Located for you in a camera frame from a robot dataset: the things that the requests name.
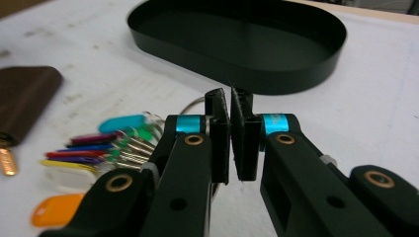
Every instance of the blue tape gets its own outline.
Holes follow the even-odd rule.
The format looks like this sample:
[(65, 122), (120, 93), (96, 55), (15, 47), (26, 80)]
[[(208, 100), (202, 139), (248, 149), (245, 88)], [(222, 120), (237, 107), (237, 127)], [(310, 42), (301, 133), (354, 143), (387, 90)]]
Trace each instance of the blue tape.
[(193, 133), (201, 131), (200, 116), (178, 116), (176, 121), (176, 131), (184, 133)]
[(290, 131), (287, 117), (284, 114), (263, 114), (266, 136), (276, 131)]

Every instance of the colorful key tag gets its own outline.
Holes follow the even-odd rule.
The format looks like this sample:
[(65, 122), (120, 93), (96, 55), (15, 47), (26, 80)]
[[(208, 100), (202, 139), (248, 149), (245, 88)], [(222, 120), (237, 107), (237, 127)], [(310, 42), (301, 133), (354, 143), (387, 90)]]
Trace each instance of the colorful key tag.
[(51, 161), (51, 160), (40, 160), (40, 163), (42, 165), (45, 165), (47, 167), (65, 167), (65, 168), (71, 168), (76, 170), (85, 170), (89, 171), (91, 173), (96, 173), (95, 168), (88, 165), (82, 165), (77, 163), (69, 163), (69, 162), (61, 162), (61, 161)]
[(97, 143), (109, 143), (117, 138), (114, 133), (99, 133), (99, 134), (87, 134), (75, 136), (70, 139), (71, 144), (97, 144)]
[(83, 150), (83, 151), (51, 151), (45, 153), (48, 158), (52, 157), (71, 157), (71, 156), (82, 156), (82, 157), (102, 157), (107, 154), (105, 151), (95, 150)]
[(47, 167), (46, 176), (57, 191), (65, 194), (87, 193), (97, 180), (91, 171), (57, 166)]
[(49, 197), (35, 208), (31, 222), (36, 227), (66, 225), (83, 198), (83, 194)]
[(82, 157), (82, 156), (48, 157), (47, 159), (51, 161), (72, 162), (72, 163), (90, 164), (90, 165), (96, 165), (104, 161), (103, 159), (100, 159), (100, 158)]
[(92, 166), (51, 160), (41, 160), (40, 163), (47, 166), (46, 176), (55, 189), (65, 194), (86, 193), (97, 180)]
[(101, 133), (112, 133), (130, 127), (141, 127), (144, 125), (144, 119), (144, 115), (109, 118), (99, 125), (99, 131)]

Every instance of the red key tag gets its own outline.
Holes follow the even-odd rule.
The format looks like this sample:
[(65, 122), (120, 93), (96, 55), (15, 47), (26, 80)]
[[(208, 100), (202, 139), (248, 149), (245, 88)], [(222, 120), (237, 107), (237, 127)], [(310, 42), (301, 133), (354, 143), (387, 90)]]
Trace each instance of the red key tag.
[(52, 151), (45, 153), (46, 157), (75, 157), (75, 156), (81, 156), (81, 157), (101, 157), (103, 155), (107, 154), (105, 151), (89, 151), (89, 150), (80, 150), (80, 151)]
[(117, 135), (114, 133), (98, 133), (75, 136), (70, 139), (71, 144), (97, 144), (107, 143), (115, 140)]

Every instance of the screw hole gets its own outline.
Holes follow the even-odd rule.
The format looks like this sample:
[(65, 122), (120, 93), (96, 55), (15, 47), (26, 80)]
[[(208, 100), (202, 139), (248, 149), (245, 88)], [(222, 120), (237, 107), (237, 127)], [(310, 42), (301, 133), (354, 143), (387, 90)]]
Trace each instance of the screw hole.
[(395, 186), (394, 180), (382, 172), (368, 171), (364, 176), (370, 183), (381, 188), (391, 189)]
[(173, 210), (183, 210), (187, 206), (186, 201), (183, 198), (174, 198), (170, 201), (170, 208)]
[(279, 134), (277, 136), (277, 141), (284, 143), (286, 145), (291, 145), (295, 143), (295, 139), (292, 136), (286, 134)]
[(132, 177), (127, 174), (113, 176), (107, 183), (106, 189), (109, 192), (120, 192), (127, 189), (132, 184)]
[(327, 202), (335, 208), (344, 208), (345, 203), (338, 197), (330, 196), (326, 198)]
[(204, 139), (198, 135), (189, 135), (185, 137), (185, 142), (189, 145), (199, 145), (203, 143)]

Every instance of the yellow key tag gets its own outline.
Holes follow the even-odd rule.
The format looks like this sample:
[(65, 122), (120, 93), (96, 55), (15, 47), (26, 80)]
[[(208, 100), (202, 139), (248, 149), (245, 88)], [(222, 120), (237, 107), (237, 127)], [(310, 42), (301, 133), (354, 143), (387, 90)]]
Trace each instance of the yellow key tag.
[(40, 163), (45, 166), (66, 167), (66, 168), (72, 168), (72, 169), (87, 170), (96, 174), (95, 168), (88, 165), (78, 164), (78, 163), (51, 161), (51, 160), (40, 160)]
[(66, 225), (73, 218), (84, 195), (54, 196), (45, 199), (32, 214), (36, 227)]

